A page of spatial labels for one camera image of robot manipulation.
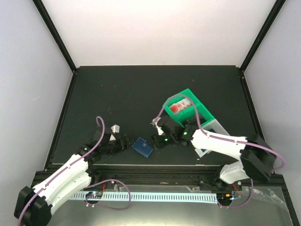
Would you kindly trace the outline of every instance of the white wall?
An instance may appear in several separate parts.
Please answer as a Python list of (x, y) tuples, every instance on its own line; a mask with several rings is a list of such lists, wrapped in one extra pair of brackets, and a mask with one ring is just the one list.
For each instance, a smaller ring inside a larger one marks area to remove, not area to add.
[(301, 2), (286, 1), (246, 70), (265, 138), (283, 170), (301, 221)]
[(71, 71), (32, 0), (0, 3), (0, 225), (13, 226), (17, 194), (45, 163)]
[(241, 66), (275, 0), (43, 0), (76, 66)]

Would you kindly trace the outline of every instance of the wire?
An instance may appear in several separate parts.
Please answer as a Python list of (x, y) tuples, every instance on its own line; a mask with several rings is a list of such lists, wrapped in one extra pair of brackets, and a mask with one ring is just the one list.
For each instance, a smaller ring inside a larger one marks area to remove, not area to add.
[(208, 183), (204, 183), (204, 182), (203, 182), (203, 183), (201, 183), (201, 182), (200, 182), (200, 185), (201, 185), (201, 186), (202, 186), (202, 185), (205, 185), (205, 186), (209, 186), (209, 187), (212, 187), (212, 185), (211, 185), (211, 184), (208, 184)]
[[(94, 145), (94, 147), (92, 147), (92, 149), (90, 150), (90, 151), (88, 151), (86, 154), (84, 154), (83, 156), (81, 156), (80, 158), (78, 158), (77, 160), (75, 160), (74, 162), (72, 162), (71, 164), (70, 164), (70, 166), (72, 166), (72, 165), (74, 165), (75, 163), (77, 163), (79, 160), (81, 160), (81, 159), (83, 159), (83, 158), (85, 158), (87, 155), (89, 155), (91, 152), (93, 152), (98, 146), (99, 146), (99, 144), (100, 144), (100, 142), (102, 141), (102, 139), (103, 139), (103, 136), (104, 136), (104, 131), (105, 131), (105, 126), (104, 126), (104, 121), (103, 121), (103, 119), (102, 119), (102, 117), (100, 117), (100, 116), (97, 116), (96, 117), (96, 123), (97, 123), (97, 126), (98, 127), (100, 127), (100, 123), (99, 123), (99, 121), (98, 120), (100, 120), (101, 121), (101, 123), (102, 123), (102, 134), (101, 134), (101, 136), (100, 136), (100, 138), (99, 138), (99, 140), (98, 140), (98, 142)], [(23, 210), (22, 210), (22, 212), (21, 212), (21, 214), (20, 214), (20, 217), (19, 217), (19, 220), (18, 220), (18, 226), (21, 226), (21, 221), (22, 221), (22, 218), (23, 218), (23, 216), (24, 216), (24, 214), (25, 214), (25, 212), (26, 212), (26, 210), (28, 209), (28, 207), (30, 206), (30, 204), (33, 202), (33, 200), (43, 191), (43, 190), (45, 190), (46, 189), (46, 187), (47, 186), (49, 186), (49, 184), (52, 182), (52, 181), (54, 181), (59, 175), (61, 175), (65, 170), (67, 170), (68, 169), (68, 167), (65, 167), (65, 168), (63, 168), (61, 171), (59, 171), (57, 174), (55, 174), (46, 184), (45, 184), (45, 188), (41, 188), (27, 203), (26, 203), (26, 205), (24, 206), (24, 208), (23, 208)]]
[(104, 160), (102, 160), (102, 161), (98, 161), (97, 163), (101, 163), (101, 162), (107, 161), (107, 160), (110, 159), (112, 156), (113, 156), (113, 154), (111, 154), (109, 157), (107, 157), (106, 159), (104, 159)]
[(114, 208), (114, 207), (109, 207), (109, 206), (104, 206), (104, 205), (98, 205), (98, 204), (90, 204), (90, 203), (88, 203), (88, 201), (87, 201), (87, 200), (88, 200), (88, 197), (86, 198), (86, 204), (87, 204), (87, 205), (91, 205), (91, 206), (103, 207), (103, 208), (106, 208), (106, 209), (109, 209), (109, 210), (127, 210), (127, 209), (131, 206), (131, 200), (132, 200), (132, 199), (131, 199), (131, 192), (130, 192), (130, 190), (128, 189), (128, 187), (127, 187), (122, 181), (116, 180), (116, 179), (108, 179), (108, 180), (104, 180), (104, 181), (98, 182), (98, 183), (96, 183), (96, 184), (94, 184), (94, 185), (89, 185), (89, 186), (86, 187), (86, 188), (95, 187), (95, 186), (97, 186), (97, 185), (101, 185), (101, 184), (103, 184), (103, 183), (110, 182), (110, 181), (118, 182), (118, 183), (122, 184), (122, 185), (126, 188), (127, 193), (128, 193), (128, 204), (127, 204), (126, 207), (123, 207), (123, 208)]
[(248, 146), (257, 147), (257, 148), (260, 148), (260, 149), (262, 149), (262, 150), (264, 150), (264, 151), (267, 151), (267, 152), (272, 153), (273, 155), (275, 155), (275, 156), (277, 156), (278, 158), (280, 158), (281, 161), (282, 161), (282, 164), (281, 164), (279, 167), (277, 167), (277, 168), (275, 168), (275, 169), (273, 170), (274, 172), (275, 172), (276, 170), (279, 170), (279, 169), (283, 168), (283, 167), (286, 165), (286, 161), (285, 161), (284, 157), (282, 157), (280, 154), (278, 154), (277, 152), (275, 152), (274, 150), (272, 150), (272, 149), (270, 149), (270, 148), (266, 148), (266, 147), (264, 147), (264, 146), (261, 146), (261, 145), (258, 145), (258, 144), (253, 144), (253, 143), (250, 143), (250, 142), (245, 142), (245, 141), (235, 141), (235, 140), (229, 139), (229, 138), (222, 138), (222, 137), (217, 137), (217, 136), (214, 136), (214, 135), (208, 135), (208, 134), (207, 134), (207, 131), (205, 131), (205, 130), (202, 128), (202, 126), (201, 126), (201, 122), (200, 122), (200, 119), (199, 119), (197, 106), (195, 105), (195, 103), (193, 102), (193, 100), (192, 100), (190, 97), (188, 97), (188, 96), (186, 96), (186, 95), (183, 95), (183, 94), (176, 94), (176, 95), (173, 95), (173, 96), (171, 96), (170, 98), (168, 98), (167, 101), (163, 104), (163, 106), (162, 106), (162, 108), (161, 108), (159, 114), (158, 114), (157, 117), (155, 118), (155, 120), (154, 120), (155, 122), (159, 120), (159, 117), (160, 117), (160, 115), (163, 113), (164, 108), (166, 107), (166, 105), (167, 105), (167, 104), (172, 100), (172, 98), (174, 98), (174, 97), (184, 97), (184, 98), (187, 98), (187, 99), (191, 102), (191, 104), (192, 104), (192, 106), (193, 106), (193, 108), (194, 108), (194, 111), (196, 112), (196, 118), (197, 118), (198, 128), (199, 128), (199, 129), (201, 130), (201, 132), (202, 132), (203, 134), (205, 134), (206, 136), (209, 136), (209, 137), (212, 137), (212, 138), (215, 138), (215, 139), (218, 139), (218, 140), (223, 140), (223, 141), (228, 141), (228, 142), (232, 142), (232, 143), (239, 143), (239, 144), (244, 144), (244, 145), (248, 145)]
[(240, 205), (238, 205), (238, 206), (223, 206), (223, 205), (220, 204), (219, 201), (217, 201), (217, 204), (218, 204), (221, 208), (222, 208), (222, 207), (225, 207), (225, 208), (227, 208), (227, 209), (236, 209), (236, 208), (243, 207), (243, 206), (247, 205), (247, 204), (251, 201), (251, 199), (252, 199), (252, 197), (253, 197), (253, 190), (254, 190), (254, 184), (253, 184), (253, 180), (251, 179), (251, 192), (250, 192), (249, 198), (248, 198), (244, 203), (242, 203), (242, 204), (240, 204)]
[(102, 192), (104, 192), (104, 189), (105, 189), (105, 187), (107, 186), (107, 184), (106, 183), (104, 183), (103, 184), (103, 189), (102, 189)]
[(236, 191), (238, 191), (239, 194), (241, 194), (241, 192), (236, 188), (235, 184), (232, 184), (232, 187), (234, 187), (234, 189), (235, 189)]

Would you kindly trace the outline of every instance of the white cable tray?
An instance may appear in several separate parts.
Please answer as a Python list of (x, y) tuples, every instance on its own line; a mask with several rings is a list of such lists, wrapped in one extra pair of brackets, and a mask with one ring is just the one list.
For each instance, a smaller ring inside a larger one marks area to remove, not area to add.
[[(69, 200), (86, 200), (89, 192), (77, 192)], [(89, 201), (128, 201), (127, 192), (104, 192), (100, 198), (89, 198)], [(133, 202), (202, 202), (217, 204), (216, 194), (204, 193), (157, 193), (131, 192)]]

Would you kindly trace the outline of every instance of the small white object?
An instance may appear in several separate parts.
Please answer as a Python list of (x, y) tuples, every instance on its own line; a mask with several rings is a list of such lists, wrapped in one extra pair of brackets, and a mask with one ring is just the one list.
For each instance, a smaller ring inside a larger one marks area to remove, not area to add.
[(164, 133), (163, 130), (158, 126), (158, 121), (159, 121), (160, 119), (161, 119), (161, 118), (159, 117), (159, 118), (157, 118), (156, 121), (155, 121), (155, 119), (153, 119), (152, 122), (151, 122), (151, 124), (152, 124), (153, 126), (156, 127), (159, 136), (161, 136), (161, 135)]
[[(111, 127), (111, 129), (112, 129), (113, 133), (119, 133), (120, 126), (119, 125), (113, 125)], [(116, 138), (113, 135), (110, 136), (110, 141), (112, 141), (112, 140), (116, 140)]]
[(220, 179), (227, 184), (233, 184), (235, 181), (247, 178), (249, 178), (249, 176), (244, 171), (244, 166), (241, 161), (225, 165), (220, 172)]

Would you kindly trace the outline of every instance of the white panel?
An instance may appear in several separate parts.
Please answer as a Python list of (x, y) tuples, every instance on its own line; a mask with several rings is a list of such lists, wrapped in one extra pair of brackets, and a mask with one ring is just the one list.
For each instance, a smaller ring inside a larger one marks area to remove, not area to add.
[(57, 194), (55, 199), (52, 201), (51, 215), (54, 215), (61, 205), (69, 200), (71, 196), (87, 187), (90, 183), (91, 177), (86, 172), (80, 174), (80, 176), (77, 177), (77, 180), (70, 180), (70, 182), (62, 188), (60, 193)]
[[(89, 192), (77, 192), (70, 200), (86, 200)], [(89, 201), (123, 201), (128, 202), (128, 192), (104, 192), (100, 198), (88, 198)], [(217, 204), (216, 194), (211, 193), (161, 193), (131, 192), (131, 202), (202, 202)]]
[(301, 2), (286, 1), (246, 70), (267, 142), (287, 160), (283, 170), (301, 221)]
[[(50, 177), (48, 177), (43, 182), (37, 184), (35, 187), (33, 187), (36, 191), (39, 191), (40, 189), (44, 189), (39, 196), (43, 197), (45, 196), (45, 201), (48, 205), (53, 203), (53, 200), (57, 197), (57, 194), (60, 193), (64, 187), (68, 186), (68, 184), (74, 184), (77, 182), (76, 178), (83, 177), (83, 173), (88, 169), (88, 163), (85, 161), (85, 159), (79, 160), (76, 164), (72, 165), (73, 162), (75, 162), (77, 159), (79, 159), (81, 156), (79, 154), (73, 154), (71, 158), (63, 165), (61, 166), (55, 173), (53, 173)], [(54, 181), (52, 181), (49, 186), (46, 186), (52, 178), (55, 178)], [(75, 186), (68, 187), (67, 191), (70, 191), (74, 189)]]
[(235, 181), (244, 180), (249, 178), (249, 176), (244, 171), (244, 166), (241, 161), (237, 161), (230, 165), (224, 165), (220, 172), (220, 179), (231, 185)]
[[(192, 135), (193, 139), (191, 140), (191, 143), (196, 148), (196, 152), (199, 149), (208, 149), (240, 160), (240, 150), (244, 149), (246, 145), (239, 144), (237, 141), (247, 142), (246, 137), (232, 137), (210, 131), (206, 131), (206, 134), (207, 135), (205, 135), (200, 129), (197, 129)], [(235, 140), (235, 143), (222, 139)]]
[(43, 2), (77, 66), (240, 66), (275, 0)]
[(0, 225), (42, 170), (71, 71), (31, 0), (0, 7)]

